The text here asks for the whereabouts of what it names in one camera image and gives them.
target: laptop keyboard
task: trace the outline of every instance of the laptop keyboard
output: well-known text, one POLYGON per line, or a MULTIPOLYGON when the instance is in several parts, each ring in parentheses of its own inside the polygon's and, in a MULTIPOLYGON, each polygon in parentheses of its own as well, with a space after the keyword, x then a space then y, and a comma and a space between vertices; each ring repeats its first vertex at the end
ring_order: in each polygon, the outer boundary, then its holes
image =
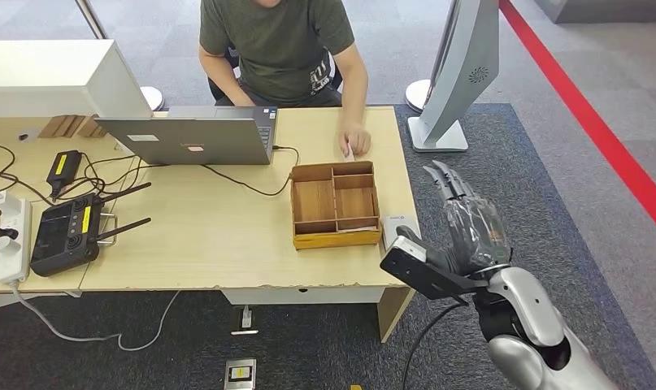
POLYGON ((261 141, 263 142, 263 146, 268 147, 268 143, 270 143, 270 128, 258 128, 258 134, 261 136, 261 141))

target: power strip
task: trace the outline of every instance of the power strip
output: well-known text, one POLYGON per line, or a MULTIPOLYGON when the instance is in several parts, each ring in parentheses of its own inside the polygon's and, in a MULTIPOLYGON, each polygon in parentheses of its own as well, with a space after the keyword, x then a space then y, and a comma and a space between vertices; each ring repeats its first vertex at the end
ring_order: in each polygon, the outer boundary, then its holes
POLYGON ((28 261, 31 258, 31 215, 33 207, 26 199, 0 193, 0 228, 15 229, 15 240, 0 237, 0 283, 15 280, 23 282, 28 277, 28 261))

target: black power adapter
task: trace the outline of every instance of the black power adapter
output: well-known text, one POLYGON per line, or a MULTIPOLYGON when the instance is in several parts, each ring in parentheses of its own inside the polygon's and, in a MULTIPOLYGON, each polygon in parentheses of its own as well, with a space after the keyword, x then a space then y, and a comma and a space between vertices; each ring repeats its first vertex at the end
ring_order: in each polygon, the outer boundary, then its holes
POLYGON ((64 187, 74 182, 79 164, 81 164, 81 153, 78 150, 57 153, 46 180, 52 188, 50 196, 53 200, 56 200, 64 187))

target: white cable cord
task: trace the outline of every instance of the white cable cord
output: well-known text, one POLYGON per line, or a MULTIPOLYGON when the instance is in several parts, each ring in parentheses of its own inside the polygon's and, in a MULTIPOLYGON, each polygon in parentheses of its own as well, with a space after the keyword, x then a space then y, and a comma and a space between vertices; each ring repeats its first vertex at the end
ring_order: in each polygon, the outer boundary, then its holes
POLYGON ((163 330, 163 323, 165 322, 165 317, 167 317, 167 312, 170 310, 170 306, 172 306, 172 303, 174 303, 174 301, 177 298, 177 296, 179 295, 179 293, 181 293, 181 291, 175 292, 175 295, 170 300, 170 303, 167 304, 167 307, 165 308, 165 311, 163 312, 163 317, 160 318, 160 326, 158 327, 158 333, 155 335, 153 340, 149 341, 147 344, 144 344, 140 347, 126 348, 122 345, 122 334, 121 333, 116 333, 114 335, 109 335, 107 337, 71 337, 71 336, 64 335, 63 333, 59 332, 57 329, 54 328, 52 323, 50 323, 50 321, 45 317, 45 315, 43 315, 43 313, 41 313, 40 310, 38 310, 36 308, 36 306, 31 305, 30 302, 26 301, 21 296, 21 294, 19 293, 19 283, 18 282, 11 283, 9 285, 9 287, 11 288, 11 292, 14 294, 14 296, 17 297, 17 299, 19 299, 19 303, 21 303, 21 305, 24 305, 24 306, 28 307, 29 310, 31 310, 33 313, 35 313, 38 316, 38 318, 40 318, 42 320, 42 322, 45 323, 47 325, 47 327, 54 333, 54 335, 59 337, 60 339, 85 343, 85 342, 88 342, 88 341, 105 341, 105 340, 114 339, 115 337, 117 337, 117 345, 119 346, 119 348, 122 349, 123 351, 128 351, 128 352, 140 351, 142 349, 146 349, 146 348, 150 347, 158 339, 158 337, 160 337, 160 332, 163 330))

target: wooden box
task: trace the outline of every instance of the wooden box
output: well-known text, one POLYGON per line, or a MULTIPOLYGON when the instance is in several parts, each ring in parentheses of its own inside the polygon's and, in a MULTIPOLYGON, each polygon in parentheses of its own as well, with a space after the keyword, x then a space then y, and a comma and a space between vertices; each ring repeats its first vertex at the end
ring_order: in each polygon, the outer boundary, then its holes
POLYGON ((380 241, 380 211, 370 161, 296 166, 291 197, 297 249, 380 241))

